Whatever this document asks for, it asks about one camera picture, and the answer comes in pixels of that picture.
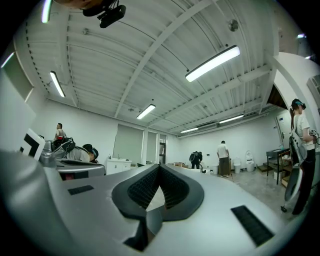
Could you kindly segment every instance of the person in black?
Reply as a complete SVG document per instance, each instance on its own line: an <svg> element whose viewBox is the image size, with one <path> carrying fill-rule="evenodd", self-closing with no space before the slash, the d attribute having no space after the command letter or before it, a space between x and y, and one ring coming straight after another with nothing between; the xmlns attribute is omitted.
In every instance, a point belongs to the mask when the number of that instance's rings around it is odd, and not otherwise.
<svg viewBox="0 0 320 256"><path fill-rule="evenodd" d="M198 151L193 152L189 157L189 161L192 164L191 169L194 169L195 166L196 166L197 169L199 169L200 168L200 163L202 161L202 153L198 152Z"/></svg>

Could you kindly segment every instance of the brown skirt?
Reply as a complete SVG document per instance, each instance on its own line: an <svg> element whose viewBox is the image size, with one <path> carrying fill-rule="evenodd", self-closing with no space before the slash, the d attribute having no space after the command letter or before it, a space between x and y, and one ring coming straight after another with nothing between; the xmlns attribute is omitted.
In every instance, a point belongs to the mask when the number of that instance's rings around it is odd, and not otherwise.
<svg viewBox="0 0 320 256"><path fill-rule="evenodd" d="M229 157L223 157L219 159L220 175L229 175Z"/></svg>

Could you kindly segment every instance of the table leg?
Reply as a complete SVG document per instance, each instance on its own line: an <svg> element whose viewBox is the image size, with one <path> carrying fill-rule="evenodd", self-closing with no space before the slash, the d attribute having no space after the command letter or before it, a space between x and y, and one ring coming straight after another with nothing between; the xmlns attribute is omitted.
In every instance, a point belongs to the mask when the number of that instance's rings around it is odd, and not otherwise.
<svg viewBox="0 0 320 256"><path fill-rule="evenodd" d="M278 172L276 174L276 184L278 185L279 183L279 157L276 158L276 164L278 165Z"/></svg>

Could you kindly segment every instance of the door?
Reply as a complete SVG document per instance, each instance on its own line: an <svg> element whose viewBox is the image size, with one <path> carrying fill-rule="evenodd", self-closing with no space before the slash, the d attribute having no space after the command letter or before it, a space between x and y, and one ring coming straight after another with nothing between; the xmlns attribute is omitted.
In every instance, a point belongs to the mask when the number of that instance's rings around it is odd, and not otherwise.
<svg viewBox="0 0 320 256"><path fill-rule="evenodd" d="M289 148L289 138L291 132L291 115L289 111L285 110L276 116L276 121L279 127L279 134L282 140L283 147Z"/></svg>

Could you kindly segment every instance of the black pants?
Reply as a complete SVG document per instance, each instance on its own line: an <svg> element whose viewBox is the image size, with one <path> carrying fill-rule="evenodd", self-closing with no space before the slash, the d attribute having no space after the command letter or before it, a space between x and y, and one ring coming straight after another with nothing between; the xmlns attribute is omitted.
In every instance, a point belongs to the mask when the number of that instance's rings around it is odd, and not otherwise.
<svg viewBox="0 0 320 256"><path fill-rule="evenodd" d="M302 212L310 195L312 181L314 179L316 167L316 150L308 150L305 161L302 163L303 177L300 186L300 195L295 204L292 214L297 215Z"/></svg>
<svg viewBox="0 0 320 256"><path fill-rule="evenodd" d="M200 168L200 163L197 161L197 162L191 162L191 164L192 164L192 167L191 167L191 169L194 169L195 168L195 166L196 166L196 168L197 169L199 169Z"/></svg>

